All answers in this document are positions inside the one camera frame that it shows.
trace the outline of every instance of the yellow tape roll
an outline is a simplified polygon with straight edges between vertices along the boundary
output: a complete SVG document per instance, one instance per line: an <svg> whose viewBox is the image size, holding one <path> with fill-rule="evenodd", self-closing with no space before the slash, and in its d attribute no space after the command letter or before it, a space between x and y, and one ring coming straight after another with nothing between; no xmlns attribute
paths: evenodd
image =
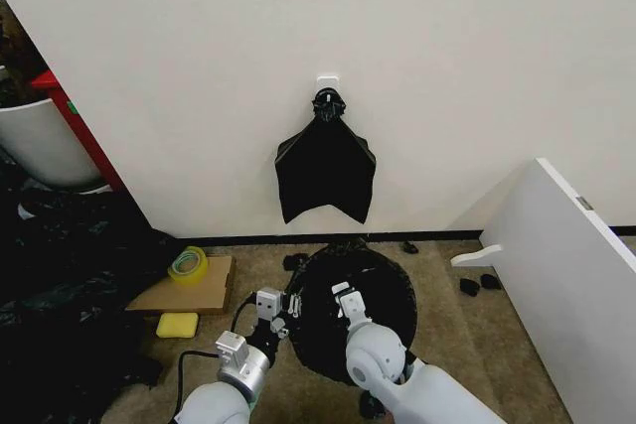
<svg viewBox="0 0 636 424"><path fill-rule="evenodd" d="M206 252L195 246L188 246L168 267L168 275L181 285L195 285L208 272Z"/></svg>

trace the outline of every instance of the white wall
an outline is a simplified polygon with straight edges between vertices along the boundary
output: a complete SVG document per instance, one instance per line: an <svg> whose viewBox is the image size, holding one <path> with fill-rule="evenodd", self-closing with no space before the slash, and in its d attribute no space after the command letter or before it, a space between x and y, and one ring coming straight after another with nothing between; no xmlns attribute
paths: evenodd
<svg viewBox="0 0 636 424"><path fill-rule="evenodd" d="M636 0L8 1L176 235L480 228L535 156L636 223ZM378 157L369 219L285 225L275 148L331 71Z"/></svg>

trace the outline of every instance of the yellow sponge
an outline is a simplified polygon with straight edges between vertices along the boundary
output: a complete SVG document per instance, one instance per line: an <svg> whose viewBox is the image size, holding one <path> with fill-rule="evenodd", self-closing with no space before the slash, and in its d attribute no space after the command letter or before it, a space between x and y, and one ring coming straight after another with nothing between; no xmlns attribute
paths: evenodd
<svg viewBox="0 0 636 424"><path fill-rule="evenodd" d="M159 338L191 338L197 332L199 315L196 313L164 313L157 325Z"/></svg>

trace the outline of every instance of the black debris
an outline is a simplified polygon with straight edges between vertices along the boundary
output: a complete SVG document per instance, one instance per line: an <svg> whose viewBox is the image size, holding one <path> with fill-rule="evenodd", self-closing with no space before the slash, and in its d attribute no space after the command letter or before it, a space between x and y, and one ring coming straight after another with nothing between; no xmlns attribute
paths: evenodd
<svg viewBox="0 0 636 424"><path fill-rule="evenodd" d="M410 253L411 255L419 253L419 249L408 240L405 240L401 243L401 249L406 253Z"/></svg>
<svg viewBox="0 0 636 424"><path fill-rule="evenodd" d="M308 259L309 255L306 253L294 253L293 255L287 255L282 260L282 268L284 268L287 272L293 272Z"/></svg>
<svg viewBox="0 0 636 424"><path fill-rule="evenodd" d="M501 290L499 279L490 273L484 273L481 276L481 286L486 290Z"/></svg>
<svg viewBox="0 0 636 424"><path fill-rule="evenodd" d="M469 278L462 278L459 280L459 289L466 295L476 297L479 293L479 284Z"/></svg>

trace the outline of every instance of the black cable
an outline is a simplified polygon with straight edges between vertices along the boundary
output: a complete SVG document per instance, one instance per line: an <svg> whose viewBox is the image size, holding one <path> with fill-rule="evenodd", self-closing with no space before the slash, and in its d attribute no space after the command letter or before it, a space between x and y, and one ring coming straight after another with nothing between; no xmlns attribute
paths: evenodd
<svg viewBox="0 0 636 424"><path fill-rule="evenodd" d="M181 355L179 356L179 364L177 366L178 372L179 372L179 375L177 378L177 405L175 406L175 412L172 415L171 422L175 422L174 418L177 414L179 414L179 411L181 410L181 401L183 400L183 358L186 357L187 355L203 356L203 357L219 357L219 355L216 353L198 352L196 350L187 350L181 353Z"/></svg>
<svg viewBox="0 0 636 424"><path fill-rule="evenodd" d="M235 317L232 318L232 326L230 327L230 331L232 333L237 329L237 321L239 320L240 312L245 308L248 304L253 303L256 304L256 294L255 292L251 292L247 298L245 298L242 303L238 306L237 311L235 312Z"/></svg>

